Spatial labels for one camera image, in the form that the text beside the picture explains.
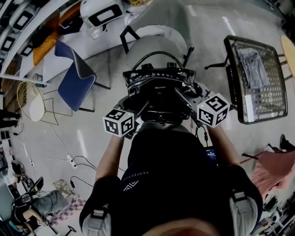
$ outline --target orange fabric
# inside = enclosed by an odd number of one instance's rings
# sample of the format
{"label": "orange fabric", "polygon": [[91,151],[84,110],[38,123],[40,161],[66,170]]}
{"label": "orange fabric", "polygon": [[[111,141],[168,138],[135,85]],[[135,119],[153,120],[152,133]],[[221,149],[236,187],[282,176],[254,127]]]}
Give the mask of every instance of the orange fabric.
{"label": "orange fabric", "polygon": [[45,26],[54,28],[54,32],[46,38],[41,46],[33,49],[33,62],[34,66],[38,65],[39,62],[46,56],[46,54],[55,46],[56,40],[59,35],[57,28],[59,25],[59,13],[52,17]]}
{"label": "orange fabric", "polygon": [[263,199],[272,189],[286,189],[295,169],[295,151],[287,153],[263,152],[257,156],[252,182]]}
{"label": "orange fabric", "polygon": [[80,14],[81,2],[76,3],[69,10],[67,10],[59,20],[59,24],[62,24],[66,19],[72,17],[73,15]]}

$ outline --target person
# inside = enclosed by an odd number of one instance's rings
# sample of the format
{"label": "person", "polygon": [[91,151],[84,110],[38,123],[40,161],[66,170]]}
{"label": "person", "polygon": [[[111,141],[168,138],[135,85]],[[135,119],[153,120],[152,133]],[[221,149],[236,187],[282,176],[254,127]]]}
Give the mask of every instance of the person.
{"label": "person", "polygon": [[30,222],[39,220],[44,223],[48,214],[58,212],[67,205],[66,199],[57,190],[51,191],[44,197],[35,198],[27,204],[24,204],[20,197],[14,201],[12,207],[11,226],[15,230],[30,230],[35,235]]}
{"label": "person", "polygon": [[[15,120],[4,120],[5,118],[15,118]],[[17,127],[18,121],[21,118],[20,114],[0,110],[0,128]]]}
{"label": "person", "polygon": [[183,128],[142,127],[132,141],[122,180],[117,174],[124,138],[111,138],[80,214],[83,235],[250,234],[263,201],[239,166],[233,144],[221,126],[208,127],[217,165]]}
{"label": "person", "polygon": [[288,140],[286,140],[286,137],[284,134],[281,135],[280,148],[281,150],[284,149],[288,152],[295,151],[295,146],[291,144]]}

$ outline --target wire chair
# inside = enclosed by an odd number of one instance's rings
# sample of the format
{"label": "wire chair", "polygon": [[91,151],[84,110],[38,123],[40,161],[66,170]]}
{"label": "wire chair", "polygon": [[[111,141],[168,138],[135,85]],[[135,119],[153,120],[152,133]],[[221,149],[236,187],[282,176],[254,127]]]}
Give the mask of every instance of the wire chair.
{"label": "wire chair", "polygon": [[[30,120],[37,122],[42,121],[48,124],[54,124],[59,125],[56,114],[63,115],[63,116],[73,116],[73,110],[71,109],[71,115],[62,114],[54,111],[53,106],[53,100],[54,98],[48,98],[44,99],[44,94],[49,94],[52,92],[55,92],[57,90],[48,92],[48,93],[42,93],[33,83],[29,81],[23,81],[18,85],[17,90],[17,100],[18,105],[22,111],[22,114],[24,114],[27,118]],[[44,101],[51,100],[52,101],[52,111],[48,111],[45,107]],[[53,117],[55,119],[55,123],[51,123],[49,121],[42,120],[44,118],[45,113],[52,113]]]}

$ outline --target black shirt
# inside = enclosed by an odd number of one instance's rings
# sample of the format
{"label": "black shirt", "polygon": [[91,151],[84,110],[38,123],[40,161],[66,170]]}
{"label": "black shirt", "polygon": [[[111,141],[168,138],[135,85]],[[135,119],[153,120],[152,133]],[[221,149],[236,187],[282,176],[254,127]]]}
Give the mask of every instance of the black shirt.
{"label": "black shirt", "polygon": [[109,203],[112,236],[141,236],[157,225],[185,218],[205,220],[230,236],[233,189],[252,197],[261,215],[261,195],[243,168],[218,167],[190,133],[144,130],[132,142],[122,180],[109,176],[95,183],[80,226],[94,209]]}

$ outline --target pink cloth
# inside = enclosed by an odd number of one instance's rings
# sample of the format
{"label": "pink cloth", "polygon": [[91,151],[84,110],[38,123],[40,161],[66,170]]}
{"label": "pink cloth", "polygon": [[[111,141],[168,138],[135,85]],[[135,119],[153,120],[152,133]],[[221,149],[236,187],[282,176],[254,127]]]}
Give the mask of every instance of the pink cloth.
{"label": "pink cloth", "polygon": [[295,151],[288,153],[262,152],[256,157],[252,182],[256,185],[263,199],[267,192],[277,183],[274,189],[286,189],[289,185],[292,171],[295,169]]}

